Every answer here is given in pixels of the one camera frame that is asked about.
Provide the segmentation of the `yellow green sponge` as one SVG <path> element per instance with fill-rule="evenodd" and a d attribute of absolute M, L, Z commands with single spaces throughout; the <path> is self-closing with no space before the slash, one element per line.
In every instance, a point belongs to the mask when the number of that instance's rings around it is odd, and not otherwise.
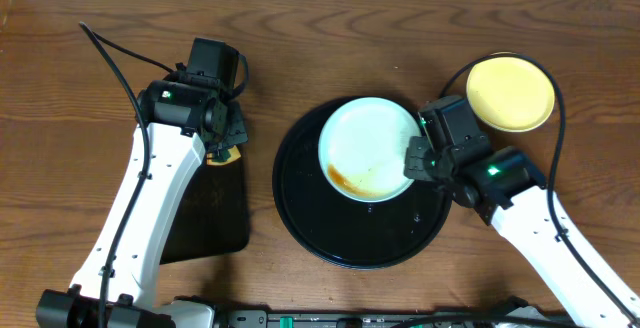
<path fill-rule="evenodd" d="M 226 150 L 217 150 L 206 155 L 208 166 L 224 166 L 241 158 L 241 153 L 236 145 Z"/>

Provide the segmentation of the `light blue plate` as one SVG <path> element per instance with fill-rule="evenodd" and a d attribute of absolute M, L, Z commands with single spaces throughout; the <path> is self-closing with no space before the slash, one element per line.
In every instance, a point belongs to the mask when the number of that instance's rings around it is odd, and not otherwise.
<path fill-rule="evenodd" d="M 404 174 L 409 141 L 421 131 L 416 119 L 384 98 L 353 99 L 331 113 L 318 141 L 318 160 L 328 183 L 364 203 L 398 197 L 414 183 Z"/>

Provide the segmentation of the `yellow plate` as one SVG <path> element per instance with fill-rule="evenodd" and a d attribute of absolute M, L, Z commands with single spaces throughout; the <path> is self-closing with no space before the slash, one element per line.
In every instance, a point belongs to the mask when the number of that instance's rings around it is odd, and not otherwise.
<path fill-rule="evenodd" d="M 550 79 L 519 57 L 498 57 L 475 64 L 467 78 L 466 96 L 482 122 L 505 132 L 538 128 L 555 106 Z"/>

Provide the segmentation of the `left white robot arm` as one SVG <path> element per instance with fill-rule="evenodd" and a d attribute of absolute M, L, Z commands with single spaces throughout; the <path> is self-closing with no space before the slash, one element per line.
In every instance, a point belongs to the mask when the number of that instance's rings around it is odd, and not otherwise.
<path fill-rule="evenodd" d="M 69 289 L 43 292 L 41 327 L 214 324 L 214 305 L 196 297 L 156 305 L 158 269 L 247 245 L 240 106 L 223 89 L 168 81 L 138 102 L 144 124 L 105 225 Z"/>

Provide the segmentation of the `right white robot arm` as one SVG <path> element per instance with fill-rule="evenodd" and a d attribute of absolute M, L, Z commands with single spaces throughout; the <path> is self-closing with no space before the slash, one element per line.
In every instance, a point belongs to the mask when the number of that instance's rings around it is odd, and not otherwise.
<path fill-rule="evenodd" d="M 513 245 L 578 325 L 636 327 L 639 297 L 579 231 L 544 174 L 519 149 L 486 136 L 434 146 L 413 137 L 406 177 L 444 191 Z"/>

